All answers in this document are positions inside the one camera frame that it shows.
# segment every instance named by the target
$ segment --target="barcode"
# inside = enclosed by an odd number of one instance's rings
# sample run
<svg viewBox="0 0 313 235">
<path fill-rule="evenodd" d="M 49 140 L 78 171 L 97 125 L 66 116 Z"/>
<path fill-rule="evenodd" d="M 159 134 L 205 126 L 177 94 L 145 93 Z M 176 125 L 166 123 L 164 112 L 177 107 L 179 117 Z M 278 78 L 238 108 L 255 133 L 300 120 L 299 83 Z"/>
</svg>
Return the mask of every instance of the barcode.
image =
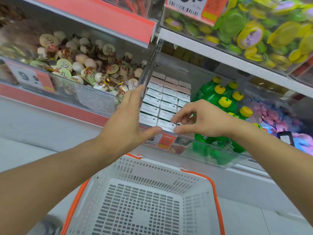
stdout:
<svg viewBox="0 0 313 235">
<path fill-rule="evenodd" d="M 175 8 L 177 8 L 177 9 L 179 9 L 179 10 L 185 12 L 185 13 L 189 13 L 189 14 L 191 14 L 191 15 L 193 15 L 193 16 L 198 16 L 198 15 L 199 15 L 199 12 L 198 12 L 198 11 L 192 10 L 192 9 L 190 9 L 190 8 L 188 8 L 188 7 L 185 7 L 184 5 L 181 5 L 181 4 L 179 4 L 179 3 L 175 3 L 175 2 L 173 2 L 173 1 L 169 1 L 168 4 L 169 4 L 170 6 L 172 6 L 172 7 L 175 7 Z"/>
</svg>

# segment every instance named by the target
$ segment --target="store shelf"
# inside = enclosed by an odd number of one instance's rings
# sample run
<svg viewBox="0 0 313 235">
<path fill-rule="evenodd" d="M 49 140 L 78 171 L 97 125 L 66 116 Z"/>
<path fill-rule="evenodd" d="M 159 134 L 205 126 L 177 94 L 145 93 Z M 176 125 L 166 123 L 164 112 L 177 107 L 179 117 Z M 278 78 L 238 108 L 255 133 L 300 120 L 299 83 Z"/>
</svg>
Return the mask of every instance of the store shelf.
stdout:
<svg viewBox="0 0 313 235">
<path fill-rule="evenodd" d="M 147 48 L 156 22 L 103 0 L 23 0 Z"/>
<path fill-rule="evenodd" d="M 313 88 L 291 77 L 270 71 L 173 31 L 161 27 L 158 38 L 313 98 Z"/>
</svg>

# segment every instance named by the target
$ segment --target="white plastic basket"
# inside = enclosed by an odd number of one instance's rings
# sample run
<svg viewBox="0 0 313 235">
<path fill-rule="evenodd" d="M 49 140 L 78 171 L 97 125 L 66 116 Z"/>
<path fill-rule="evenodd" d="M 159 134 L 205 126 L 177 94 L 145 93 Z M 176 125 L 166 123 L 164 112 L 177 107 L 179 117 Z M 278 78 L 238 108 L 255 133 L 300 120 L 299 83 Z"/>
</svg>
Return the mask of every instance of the white plastic basket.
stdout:
<svg viewBox="0 0 313 235">
<path fill-rule="evenodd" d="M 80 187 L 61 235 L 224 235 L 215 185 L 141 156 L 122 156 Z"/>
</svg>

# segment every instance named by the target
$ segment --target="floor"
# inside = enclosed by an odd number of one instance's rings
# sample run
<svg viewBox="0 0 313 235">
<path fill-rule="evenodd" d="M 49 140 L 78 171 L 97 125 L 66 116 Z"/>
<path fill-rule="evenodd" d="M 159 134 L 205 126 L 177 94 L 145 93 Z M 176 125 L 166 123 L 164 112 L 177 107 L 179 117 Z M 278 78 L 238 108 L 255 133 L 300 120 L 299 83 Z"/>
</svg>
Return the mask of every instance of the floor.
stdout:
<svg viewBox="0 0 313 235">
<path fill-rule="evenodd" d="M 53 151 L 0 138 L 0 172 L 53 154 Z M 49 214 L 64 221 L 78 188 L 65 197 Z M 226 235 L 309 235 L 313 228 L 276 212 L 219 198 Z"/>
</svg>

